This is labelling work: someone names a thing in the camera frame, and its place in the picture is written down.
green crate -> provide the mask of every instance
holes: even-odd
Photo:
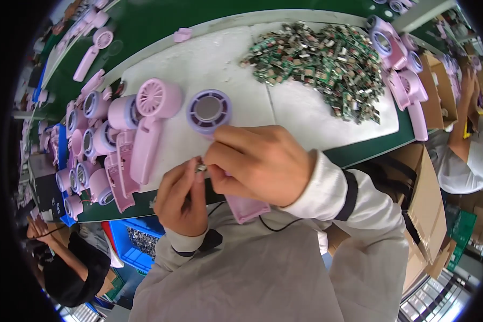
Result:
[[[476,224],[476,215],[467,211],[460,210],[458,218],[454,222],[453,228],[448,231],[448,236],[456,241],[460,248],[467,247],[470,236]]]
[[[454,268],[458,265],[460,258],[462,258],[462,254],[464,253],[464,248],[465,247],[460,247],[459,245],[456,245],[456,248],[454,248],[454,252],[451,255],[451,260],[447,265],[448,271],[454,272]]]

hand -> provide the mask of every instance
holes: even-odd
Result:
[[[195,173],[200,157],[176,166],[165,173],[159,186],[154,213],[163,227],[195,237],[207,229],[204,172]],[[192,200],[187,200],[190,192]]]
[[[214,138],[204,162],[219,194],[285,207],[300,197],[315,167],[316,151],[306,152],[278,125],[220,126]]]
[[[32,217],[29,216],[27,217],[27,220],[29,221],[29,228],[27,228],[28,238],[36,238],[45,244],[48,244],[53,240],[52,234],[48,234],[49,230],[47,224],[40,217],[33,220]]]
[[[476,73],[473,68],[467,67],[462,71],[462,82],[460,87],[462,88],[462,97],[467,99],[472,97],[476,81]]]

worker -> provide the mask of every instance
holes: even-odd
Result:
[[[74,224],[68,247],[56,239],[40,218],[29,217],[27,237],[44,242],[52,261],[32,263],[32,271],[48,295],[60,305],[75,307],[109,291],[109,266],[123,267],[100,223]]]
[[[455,195],[483,189],[483,117],[477,112],[480,86],[472,68],[463,71],[461,87],[452,132],[435,132],[426,142],[440,188]],[[467,116],[477,132],[464,138]]]
[[[271,211],[239,225],[224,203],[208,217],[201,158],[168,171],[154,205],[166,235],[129,321],[397,319],[408,259],[398,204],[280,126],[220,126],[214,139],[203,163],[215,192]],[[351,238],[327,271],[320,246],[331,224]]]

white sleeve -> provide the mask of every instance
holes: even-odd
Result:
[[[136,310],[136,307],[150,307],[150,303],[147,301],[151,299],[148,293],[151,292],[152,286],[161,282],[161,280],[174,270],[190,261],[193,258],[191,253],[194,253],[202,245],[208,230],[209,228],[200,236],[188,237],[179,235],[173,230],[165,228],[166,235],[162,236],[158,240],[158,243],[155,244],[155,263],[134,293],[129,321],[150,320],[147,315],[150,310]]]
[[[376,190],[365,173],[354,174],[358,192],[347,221],[334,220],[348,190],[343,171],[318,152],[302,196],[283,210],[301,218],[332,221],[351,238],[343,241],[329,271],[345,320],[396,320],[408,261],[401,208]]]

green workbench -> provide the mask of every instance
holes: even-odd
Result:
[[[370,10],[369,8],[373,5],[375,9]],[[180,0],[177,2],[120,0],[108,10],[111,19],[107,24],[114,28],[115,41],[121,41],[118,53],[114,56],[109,54],[104,57],[106,51],[101,50],[84,82],[75,82],[72,80],[73,74],[83,55],[93,44],[91,39],[92,34],[79,39],[64,56],[46,85],[46,89],[49,92],[56,94],[56,100],[39,110],[54,117],[63,118],[66,112],[66,104],[78,96],[82,86],[100,68],[103,68],[107,73],[131,55],[173,34],[180,27],[191,27],[234,14],[271,9],[328,10],[361,17],[376,14],[387,21],[392,21],[397,17],[396,13],[394,13],[393,17],[386,17],[384,10],[389,9],[388,5],[378,5],[372,0],[323,0],[303,3],[291,0],[283,0],[280,2],[247,0],[241,3],[221,0]],[[432,23],[425,24],[419,29],[416,29],[412,34],[439,50],[446,52],[447,50],[443,43],[426,34],[428,30],[433,30]],[[397,113],[400,125],[398,132],[331,149],[324,153],[335,164],[341,167],[347,167],[414,141],[409,115],[407,112],[401,112],[399,110],[397,110]],[[217,195],[213,192],[209,180],[206,181],[206,188],[207,203],[225,200],[222,195]],[[134,199],[136,205],[129,207],[122,214],[118,212],[115,203],[100,206],[97,203],[89,205],[85,202],[84,212],[79,215],[79,222],[105,221],[151,215],[153,211],[149,208],[149,203],[154,199],[156,193],[157,191],[135,193]]]

